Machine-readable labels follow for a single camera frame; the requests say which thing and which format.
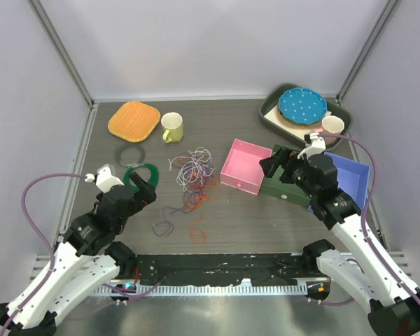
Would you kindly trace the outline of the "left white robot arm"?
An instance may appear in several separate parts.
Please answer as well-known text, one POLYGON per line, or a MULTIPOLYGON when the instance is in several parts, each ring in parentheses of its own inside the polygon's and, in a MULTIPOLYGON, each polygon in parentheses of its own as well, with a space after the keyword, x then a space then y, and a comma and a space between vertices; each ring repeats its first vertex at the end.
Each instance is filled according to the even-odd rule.
POLYGON ((94 289, 133 275, 136 256, 115 238, 129 217, 156 200, 155 184, 133 170, 123 182, 108 165, 81 178, 100 191, 93 210, 73 220, 57 248, 42 238, 50 260, 21 294, 0 304, 1 335, 53 335, 94 289))

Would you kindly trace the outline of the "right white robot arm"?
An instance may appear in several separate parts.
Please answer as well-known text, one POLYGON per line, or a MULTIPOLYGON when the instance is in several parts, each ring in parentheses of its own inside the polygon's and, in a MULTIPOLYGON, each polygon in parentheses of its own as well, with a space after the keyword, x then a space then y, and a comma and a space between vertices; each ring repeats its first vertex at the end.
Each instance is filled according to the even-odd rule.
POLYGON ((352 253, 346 261, 326 240, 304 248, 302 268, 316 277, 323 273, 337 282, 365 311, 376 335, 420 332, 420 287, 396 264, 366 223, 363 210, 338 186, 331 157, 280 149, 259 162, 270 178, 277 168, 280 182, 294 184, 310 199, 317 217, 352 253))

